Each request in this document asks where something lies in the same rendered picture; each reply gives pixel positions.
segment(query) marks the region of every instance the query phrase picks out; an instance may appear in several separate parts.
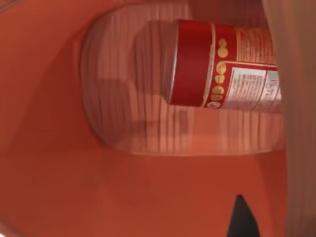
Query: gold icon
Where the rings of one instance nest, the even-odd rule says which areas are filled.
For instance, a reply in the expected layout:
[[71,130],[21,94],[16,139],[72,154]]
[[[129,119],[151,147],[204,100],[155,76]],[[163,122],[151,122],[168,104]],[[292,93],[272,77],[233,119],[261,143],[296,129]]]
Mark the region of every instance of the gold icon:
[[227,41],[225,39],[220,39],[218,41],[218,45],[221,47],[221,48],[225,48],[227,46]]
[[218,54],[219,57],[225,58],[228,55],[228,49],[226,49],[226,48],[219,48],[217,50],[217,54]]
[[226,64],[225,63],[217,64],[216,71],[218,72],[218,74],[223,75],[226,72]]
[[222,95],[211,95],[211,100],[213,101],[219,101],[221,99],[223,99]]
[[212,92],[214,94],[224,94],[224,88],[220,85],[217,85],[216,87],[213,88]]
[[222,84],[225,81],[225,76],[224,75],[217,75],[217,76],[215,76],[215,81],[218,84]]

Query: red container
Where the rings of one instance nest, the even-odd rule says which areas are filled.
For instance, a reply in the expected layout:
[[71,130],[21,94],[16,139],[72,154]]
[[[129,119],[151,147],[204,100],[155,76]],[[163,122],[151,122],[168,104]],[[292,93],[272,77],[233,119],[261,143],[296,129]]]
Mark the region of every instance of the red container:
[[267,29],[174,22],[164,47],[169,104],[279,112],[281,93]]

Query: can label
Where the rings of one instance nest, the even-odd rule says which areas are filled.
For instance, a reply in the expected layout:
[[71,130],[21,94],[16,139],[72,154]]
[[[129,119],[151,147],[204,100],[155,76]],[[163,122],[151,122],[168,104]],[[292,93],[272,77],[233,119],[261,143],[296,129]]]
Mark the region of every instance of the can label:
[[211,29],[203,106],[279,111],[281,93],[269,30],[222,25]]

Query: red can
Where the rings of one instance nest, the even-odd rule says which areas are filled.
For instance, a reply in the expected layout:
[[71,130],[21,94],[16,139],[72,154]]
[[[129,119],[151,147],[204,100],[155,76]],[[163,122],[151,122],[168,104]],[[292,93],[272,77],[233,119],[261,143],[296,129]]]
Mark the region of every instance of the red can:
[[172,105],[279,112],[268,29],[178,20],[164,47],[162,96]]

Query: white circular logo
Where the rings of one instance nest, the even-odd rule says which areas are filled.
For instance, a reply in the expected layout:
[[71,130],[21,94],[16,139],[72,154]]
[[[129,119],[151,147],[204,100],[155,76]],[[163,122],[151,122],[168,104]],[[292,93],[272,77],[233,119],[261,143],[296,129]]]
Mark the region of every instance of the white circular logo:
[[212,102],[209,102],[207,104],[207,107],[208,108],[213,108],[213,109],[217,109],[221,106],[221,103],[217,102],[217,101],[212,101]]

